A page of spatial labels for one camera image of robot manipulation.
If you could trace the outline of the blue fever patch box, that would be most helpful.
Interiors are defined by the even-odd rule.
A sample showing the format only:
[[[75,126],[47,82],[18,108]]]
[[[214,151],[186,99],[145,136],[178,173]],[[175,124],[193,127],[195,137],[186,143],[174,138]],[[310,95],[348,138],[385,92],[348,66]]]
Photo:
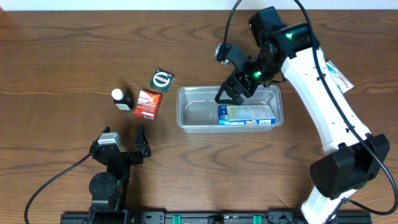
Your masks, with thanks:
[[[218,107],[219,125],[275,124],[276,118],[269,105],[221,105]]]

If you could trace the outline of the dark syrup bottle white cap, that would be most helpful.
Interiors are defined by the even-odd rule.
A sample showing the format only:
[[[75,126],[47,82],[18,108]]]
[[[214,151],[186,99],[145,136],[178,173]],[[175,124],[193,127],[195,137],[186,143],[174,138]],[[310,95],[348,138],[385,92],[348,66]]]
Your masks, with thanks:
[[[133,102],[119,88],[115,88],[111,92],[111,96],[113,97],[114,104],[118,107],[119,110],[131,111],[133,109]]]

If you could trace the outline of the red Panadol ActiFast box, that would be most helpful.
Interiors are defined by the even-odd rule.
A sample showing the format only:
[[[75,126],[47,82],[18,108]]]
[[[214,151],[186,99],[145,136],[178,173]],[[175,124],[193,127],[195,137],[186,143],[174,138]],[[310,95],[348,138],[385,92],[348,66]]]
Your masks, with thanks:
[[[161,100],[161,94],[141,90],[139,92],[137,105],[133,111],[133,115],[137,118],[145,118],[155,121],[160,108]]]

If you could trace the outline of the green Zam-Buk box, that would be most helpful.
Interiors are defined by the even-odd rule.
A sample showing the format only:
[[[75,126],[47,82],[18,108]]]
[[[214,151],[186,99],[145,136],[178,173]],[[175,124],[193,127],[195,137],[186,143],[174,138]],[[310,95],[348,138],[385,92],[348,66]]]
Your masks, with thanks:
[[[157,69],[150,81],[150,86],[156,90],[167,93],[175,76],[165,70]]]

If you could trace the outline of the white Panadol box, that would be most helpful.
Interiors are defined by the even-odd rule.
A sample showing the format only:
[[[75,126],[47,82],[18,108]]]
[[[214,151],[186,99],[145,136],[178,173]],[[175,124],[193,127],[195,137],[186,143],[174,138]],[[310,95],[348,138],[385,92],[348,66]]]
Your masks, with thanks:
[[[338,68],[329,60],[326,62],[327,69],[332,76],[333,81],[342,94],[354,88],[354,85],[338,70]]]

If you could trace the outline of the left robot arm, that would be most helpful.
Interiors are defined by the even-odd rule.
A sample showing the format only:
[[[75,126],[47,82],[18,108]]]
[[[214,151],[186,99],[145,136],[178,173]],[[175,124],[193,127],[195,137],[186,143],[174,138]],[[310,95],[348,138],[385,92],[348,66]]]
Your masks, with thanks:
[[[131,166],[141,165],[145,157],[151,156],[143,124],[139,125],[134,145],[135,151],[122,152],[121,137],[109,127],[91,144],[89,154],[106,166],[106,171],[90,180],[89,223],[139,223],[139,215],[127,208],[126,197]]]

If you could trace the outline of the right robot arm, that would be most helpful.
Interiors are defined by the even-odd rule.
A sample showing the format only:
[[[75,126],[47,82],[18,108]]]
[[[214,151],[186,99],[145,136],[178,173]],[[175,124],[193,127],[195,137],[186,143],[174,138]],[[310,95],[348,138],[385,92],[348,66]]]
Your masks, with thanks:
[[[389,141],[383,134],[371,134],[350,108],[327,68],[309,20],[287,26],[276,9],[268,7],[257,11],[249,26],[259,47],[257,56],[250,57],[226,40],[215,50],[217,61],[234,66],[220,87],[228,96],[225,103],[241,105],[280,73],[303,101],[325,152],[310,166],[314,187],[295,223],[359,221],[358,215],[339,217],[338,209],[379,172],[387,171]]]

